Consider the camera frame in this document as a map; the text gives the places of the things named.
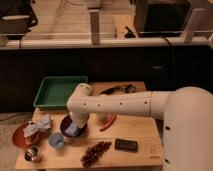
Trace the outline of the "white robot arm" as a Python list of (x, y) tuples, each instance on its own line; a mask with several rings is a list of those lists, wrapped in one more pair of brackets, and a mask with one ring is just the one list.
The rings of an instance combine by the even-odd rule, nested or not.
[(83, 127), (91, 113), (162, 119), (163, 170), (213, 171), (213, 94), (199, 87), (93, 96), (79, 84), (67, 101), (71, 118)]

